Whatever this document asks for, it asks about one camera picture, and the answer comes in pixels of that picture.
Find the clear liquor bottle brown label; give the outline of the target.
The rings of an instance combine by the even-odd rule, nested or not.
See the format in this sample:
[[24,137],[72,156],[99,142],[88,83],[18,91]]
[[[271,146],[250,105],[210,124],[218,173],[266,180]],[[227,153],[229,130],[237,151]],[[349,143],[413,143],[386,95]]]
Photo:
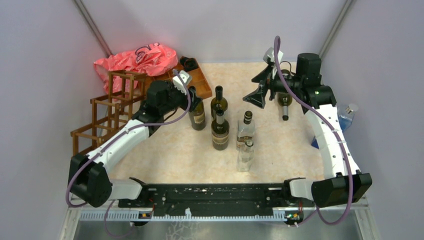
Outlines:
[[243,119],[237,121],[236,133],[236,147],[240,149],[247,140],[254,138],[256,131],[255,121],[253,120],[253,113],[247,110],[244,113]]

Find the green wine bottle silver foil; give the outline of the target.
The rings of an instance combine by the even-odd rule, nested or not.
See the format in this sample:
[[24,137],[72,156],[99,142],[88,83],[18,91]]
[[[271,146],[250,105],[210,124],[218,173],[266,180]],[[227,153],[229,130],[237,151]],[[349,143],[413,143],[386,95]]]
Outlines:
[[212,146],[219,151],[228,147],[230,124],[225,119],[225,111],[217,109],[215,119],[211,123]]

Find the clear glass bottle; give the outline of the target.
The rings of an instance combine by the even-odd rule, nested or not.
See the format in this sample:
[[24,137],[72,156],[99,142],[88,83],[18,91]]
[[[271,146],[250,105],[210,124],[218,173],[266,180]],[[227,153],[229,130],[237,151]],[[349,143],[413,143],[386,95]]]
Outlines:
[[249,139],[239,148],[236,165],[237,171],[248,172],[253,164],[254,159],[254,141]]

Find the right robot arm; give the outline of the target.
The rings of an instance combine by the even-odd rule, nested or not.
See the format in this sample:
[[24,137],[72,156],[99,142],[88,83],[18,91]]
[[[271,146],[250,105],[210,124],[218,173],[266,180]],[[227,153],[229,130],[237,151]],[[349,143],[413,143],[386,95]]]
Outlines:
[[322,84],[319,55],[300,53],[295,73],[283,73],[283,80],[277,72],[272,49],[263,60],[267,67],[251,80],[258,84],[258,88],[246,95],[243,101],[263,109],[267,94],[273,100],[277,94],[286,93],[285,86],[288,86],[306,104],[302,111],[317,139],[324,167],[323,180],[286,180],[287,189],[281,193],[283,203],[295,206],[301,198],[313,201],[319,208],[356,203],[373,180],[370,173],[361,172],[349,151],[341,130],[335,95],[329,86]]

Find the green wine bottle black neck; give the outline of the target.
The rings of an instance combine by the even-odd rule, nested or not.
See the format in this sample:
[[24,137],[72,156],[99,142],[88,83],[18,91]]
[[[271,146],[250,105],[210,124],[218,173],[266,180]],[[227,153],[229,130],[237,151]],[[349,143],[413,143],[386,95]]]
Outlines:
[[218,109],[223,110],[223,116],[226,117],[228,112],[228,101],[223,97],[223,87],[218,85],[215,87],[215,97],[210,102],[211,117],[212,121],[216,119],[216,111]]

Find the green wine bottle silver neck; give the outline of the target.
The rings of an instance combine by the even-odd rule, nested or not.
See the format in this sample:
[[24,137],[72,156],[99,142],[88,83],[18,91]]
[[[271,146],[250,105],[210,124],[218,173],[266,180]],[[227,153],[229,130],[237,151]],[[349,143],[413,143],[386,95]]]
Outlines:
[[206,127],[206,115],[203,99],[194,111],[192,111],[192,98],[190,98],[190,103],[191,106],[188,114],[191,121],[191,126],[194,130],[201,131]]

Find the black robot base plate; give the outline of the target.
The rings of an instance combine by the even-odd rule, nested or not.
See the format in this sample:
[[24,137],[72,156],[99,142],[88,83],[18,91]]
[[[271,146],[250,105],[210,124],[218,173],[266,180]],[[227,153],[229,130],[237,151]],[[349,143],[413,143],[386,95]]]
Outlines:
[[271,216],[274,208],[313,207],[305,198],[290,197],[283,183],[150,184],[136,199],[121,199],[120,208],[153,208],[155,217]]

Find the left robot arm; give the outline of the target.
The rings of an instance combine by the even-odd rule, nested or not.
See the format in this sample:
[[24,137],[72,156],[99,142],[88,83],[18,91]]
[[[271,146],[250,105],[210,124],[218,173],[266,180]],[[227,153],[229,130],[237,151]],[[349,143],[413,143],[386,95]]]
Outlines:
[[87,154],[76,154],[70,160],[65,200],[69,207],[73,194],[92,207],[112,200],[131,200],[138,207],[149,203],[150,193],[145,183],[131,177],[128,180],[110,179],[109,173],[134,147],[151,137],[160,126],[167,125],[165,115],[183,109],[186,115],[200,103],[194,86],[179,80],[158,80],[150,84],[146,99],[122,129],[100,147]]

